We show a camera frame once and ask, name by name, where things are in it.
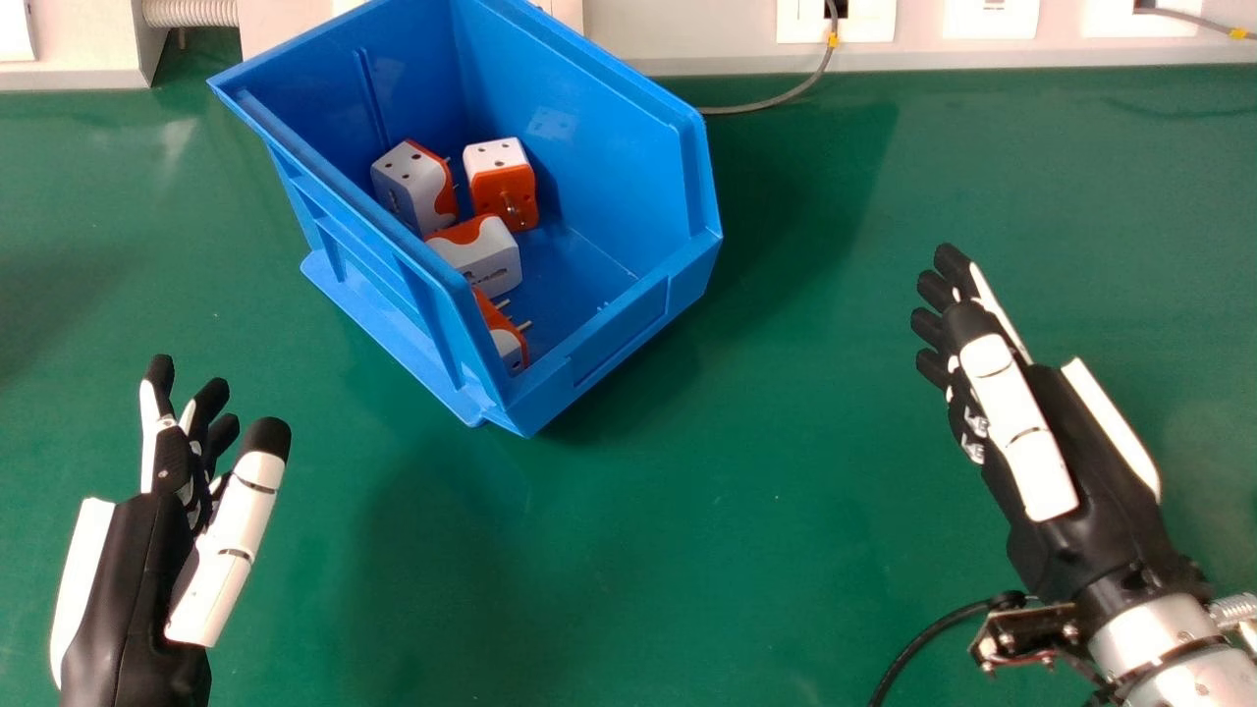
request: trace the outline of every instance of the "robotic hand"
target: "robotic hand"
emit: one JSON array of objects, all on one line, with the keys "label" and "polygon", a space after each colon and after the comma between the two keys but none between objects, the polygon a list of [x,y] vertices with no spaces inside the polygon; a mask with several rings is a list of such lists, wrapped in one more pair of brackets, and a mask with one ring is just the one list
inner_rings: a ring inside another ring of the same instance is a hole
[{"label": "robotic hand", "polygon": [[176,421],[173,382],[171,359],[153,357],[140,384],[140,494],[79,511],[50,645],[63,707],[209,703],[205,649],[253,566],[292,435],[283,420],[258,420],[235,468],[214,478],[240,431],[235,415],[217,416],[228,384],[211,380]]},{"label": "robotic hand", "polygon": [[952,245],[916,289],[933,308],[913,312],[930,346],[916,369],[943,391],[1011,526],[1008,559],[1043,604],[987,615],[970,645],[982,669],[1061,658],[1090,673],[1096,704],[1257,704],[1257,596],[1208,603],[1204,575],[1161,522],[1155,464],[1082,361],[1035,364]]}]

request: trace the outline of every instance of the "storage bin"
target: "storage bin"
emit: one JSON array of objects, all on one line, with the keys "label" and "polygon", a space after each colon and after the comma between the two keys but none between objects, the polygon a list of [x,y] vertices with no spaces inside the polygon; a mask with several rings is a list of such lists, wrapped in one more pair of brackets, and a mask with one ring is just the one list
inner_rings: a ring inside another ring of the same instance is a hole
[{"label": "storage bin", "polygon": [[[706,287],[720,244],[698,112],[523,0],[376,0],[210,79],[265,141],[309,242],[302,272],[464,423],[529,437]],[[412,138],[519,137],[541,225],[507,294],[512,377],[463,277],[373,199]]]}]

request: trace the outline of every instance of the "green tabletop surface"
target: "green tabletop surface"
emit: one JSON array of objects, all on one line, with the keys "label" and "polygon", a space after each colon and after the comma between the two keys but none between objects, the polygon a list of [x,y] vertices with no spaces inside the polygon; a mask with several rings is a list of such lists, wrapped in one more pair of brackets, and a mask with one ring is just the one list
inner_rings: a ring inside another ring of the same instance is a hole
[{"label": "green tabletop surface", "polygon": [[[463,426],[302,277],[261,141],[205,86],[234,35],[189,39],[152,91],[0,96],[5,704],[55,703],[70,530],[137,492],[157,352],[176,405],[221,375],[294,430],[216,707],[864,704],[925,624],[1018,586],[913,366],[940,242],[1037,360],[1087,361],[1219,593],[1257,589],[1257,67],[831,75],[709,120],[708,293],[525,440]],[[989,682],[974,629],[889,704],[1086,697],[1067,671]]]}]

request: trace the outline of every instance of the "gray cable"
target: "gray cable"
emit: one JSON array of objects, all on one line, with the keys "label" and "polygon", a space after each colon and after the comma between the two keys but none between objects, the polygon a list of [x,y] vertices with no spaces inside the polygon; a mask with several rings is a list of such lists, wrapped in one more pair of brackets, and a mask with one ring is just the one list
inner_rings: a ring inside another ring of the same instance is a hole
[{"label": "gray cable", "polygon": [[[1228,36],[1234,36],[1236,39],[1257,39],[1257,33],[1248,31],[1243,28],[1227,26],[1222,23],[1216,23],[1213,20],[1207,20],[1204,18],[1198,18],[1195,15],[1189,15],[1187,13],[1180,13],[1178,10],[1166,10],[1165,8],[1135,8],[1136,15],[1159,15],[1163,18],[1170,18],[1174,20],[1183,20],[1185,23],[1192,23],[1194,25],[1203,26],[1204,29],[1212,29],[1226,34]],[[1236,36],[1238,33],[1243,33],[1243,36]]]},{"label": "gray cable", "polygon": [[[825,5],[830,9],[830,33],[831,36],[838,35],[838,8],[833,4],[833,0],[825,0]],[[831,36],[825,38],[825,57],[821,58],[821,65],[816,67],[810,77],[803,79],[802,83],[794,88],[782,93],[781,96],[773,96],[772,98],[766,98],[763,101],[755,101],[753,103],[739,103],[737,106],[713,106],[706,108],[699,108],[699,112],[704,116],[733,116],[738,113],[753,113],[755,111],[763,111],[764,108],[772,108],[773,106],[781,106],[782,103],[794,98],[799,93],[803,93],[812,84],[821,81],[825,75],[825,69],[830,67],[830,59],[833,57],[833,42]]]}]

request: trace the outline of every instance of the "metal spring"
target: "metal spring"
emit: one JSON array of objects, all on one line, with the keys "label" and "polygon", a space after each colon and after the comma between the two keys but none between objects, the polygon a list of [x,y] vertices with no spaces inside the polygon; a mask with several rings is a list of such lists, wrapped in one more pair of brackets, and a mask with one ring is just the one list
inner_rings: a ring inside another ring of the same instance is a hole
[{"label": "metal spring", "polygon": [[1257,595],[1251,591],[1236,594],[1208,605],[1209,618],[1218,624],[1222,630],[1229,629],[1241,621],[1257,620]]}]

